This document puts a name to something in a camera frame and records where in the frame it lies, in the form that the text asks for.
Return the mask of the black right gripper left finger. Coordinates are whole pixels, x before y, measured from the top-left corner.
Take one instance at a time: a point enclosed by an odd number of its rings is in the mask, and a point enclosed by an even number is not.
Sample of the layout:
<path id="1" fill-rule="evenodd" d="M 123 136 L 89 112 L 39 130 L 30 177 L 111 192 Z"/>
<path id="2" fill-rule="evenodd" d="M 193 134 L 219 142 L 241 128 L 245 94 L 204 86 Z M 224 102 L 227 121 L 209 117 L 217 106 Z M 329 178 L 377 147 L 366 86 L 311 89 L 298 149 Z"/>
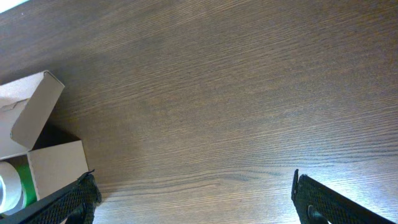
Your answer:
<path id="1" fill-rule="evenodd" d="M 102 196 L 91 171 L 76 181 L 38 200 L 1 224 L 92 224 Z"/>

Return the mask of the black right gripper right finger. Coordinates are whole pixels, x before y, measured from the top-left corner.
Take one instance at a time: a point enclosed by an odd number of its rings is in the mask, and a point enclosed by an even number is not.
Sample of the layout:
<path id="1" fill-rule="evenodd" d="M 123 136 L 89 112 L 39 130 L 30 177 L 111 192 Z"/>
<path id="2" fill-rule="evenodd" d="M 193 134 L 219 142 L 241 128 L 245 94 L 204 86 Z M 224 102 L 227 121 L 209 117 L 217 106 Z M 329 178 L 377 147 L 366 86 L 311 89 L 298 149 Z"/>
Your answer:
<path id="1" fill-rule="evenodd" d="M 291 199 L 301 223 L 394 224 L 313 178 L 294 171 Z"/>

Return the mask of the brown cardboard box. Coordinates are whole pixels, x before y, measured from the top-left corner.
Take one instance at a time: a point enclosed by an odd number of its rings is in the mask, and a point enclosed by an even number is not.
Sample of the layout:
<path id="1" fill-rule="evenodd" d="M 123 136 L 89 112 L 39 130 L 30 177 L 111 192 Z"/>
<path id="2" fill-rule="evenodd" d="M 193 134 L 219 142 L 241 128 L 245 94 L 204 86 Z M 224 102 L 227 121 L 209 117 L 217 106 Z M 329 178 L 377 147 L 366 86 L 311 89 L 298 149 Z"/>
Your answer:
<path id="1" fill-rule="evenodd" d="M 1 159 L 26 156 L 39 200 L 88 171 L 81 140 L 35 146 L 64 88 L 48 70 L 1 85 Z"/>

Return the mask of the white tape roll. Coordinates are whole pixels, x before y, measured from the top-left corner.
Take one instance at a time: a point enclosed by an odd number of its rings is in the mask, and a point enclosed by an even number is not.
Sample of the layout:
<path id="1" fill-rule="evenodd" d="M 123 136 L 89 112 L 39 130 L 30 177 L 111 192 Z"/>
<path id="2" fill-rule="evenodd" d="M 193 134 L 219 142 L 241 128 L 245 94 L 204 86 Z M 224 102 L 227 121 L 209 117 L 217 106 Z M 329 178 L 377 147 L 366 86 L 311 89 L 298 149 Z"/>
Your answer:
<path id="1" fill-rule="evenodd" d="M 1 162 L 1 214 L 12 215 L 23 206 L 22 182 L 17 170 Z"/>

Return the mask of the green tape roll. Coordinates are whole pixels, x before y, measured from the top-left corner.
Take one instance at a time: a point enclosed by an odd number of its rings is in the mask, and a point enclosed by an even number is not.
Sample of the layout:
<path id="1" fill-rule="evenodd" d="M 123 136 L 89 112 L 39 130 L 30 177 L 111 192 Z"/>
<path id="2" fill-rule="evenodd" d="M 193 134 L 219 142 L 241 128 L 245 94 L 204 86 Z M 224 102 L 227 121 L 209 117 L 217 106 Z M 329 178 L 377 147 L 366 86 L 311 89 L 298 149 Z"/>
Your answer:
<path id="1" fill-rule="evenodd" d="M 30 204 L 37 201 L 35 185 L 32 178 L 30 168 L 27 164 L 16 167 L 22 184 L 22 208 L 26 208 Z"/>

